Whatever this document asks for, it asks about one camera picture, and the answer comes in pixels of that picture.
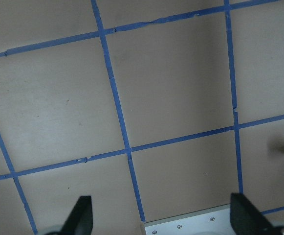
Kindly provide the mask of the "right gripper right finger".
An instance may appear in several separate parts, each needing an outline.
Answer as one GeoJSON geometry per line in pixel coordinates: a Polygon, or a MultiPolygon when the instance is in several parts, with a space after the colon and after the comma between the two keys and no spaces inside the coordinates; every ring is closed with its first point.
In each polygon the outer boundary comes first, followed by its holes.
{"type": "Polygon", "coordinates": [[[274,235],[273,225],[242,194],[230,196],[230,224],[237,235],[274,235]]]}

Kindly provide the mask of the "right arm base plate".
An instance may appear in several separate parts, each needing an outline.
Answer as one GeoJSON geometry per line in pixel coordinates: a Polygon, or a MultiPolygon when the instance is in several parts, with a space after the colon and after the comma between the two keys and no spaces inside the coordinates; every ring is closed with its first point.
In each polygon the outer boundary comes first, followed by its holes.
{"type": "Polygon", "coordinates": [[[234,235],[230,205],[222,205],[145,223],[147,235],[234,235]]]}

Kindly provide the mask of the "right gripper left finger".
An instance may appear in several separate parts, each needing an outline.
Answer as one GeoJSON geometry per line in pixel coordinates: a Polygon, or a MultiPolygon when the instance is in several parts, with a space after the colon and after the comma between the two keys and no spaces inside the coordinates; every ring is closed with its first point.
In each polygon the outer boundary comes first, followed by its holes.
{"type": "Polygon", "coordinates": [[[60,235],[90,235],[93,229],[91,196],[80,196],[67,220],[59,231],[60,235]]]}

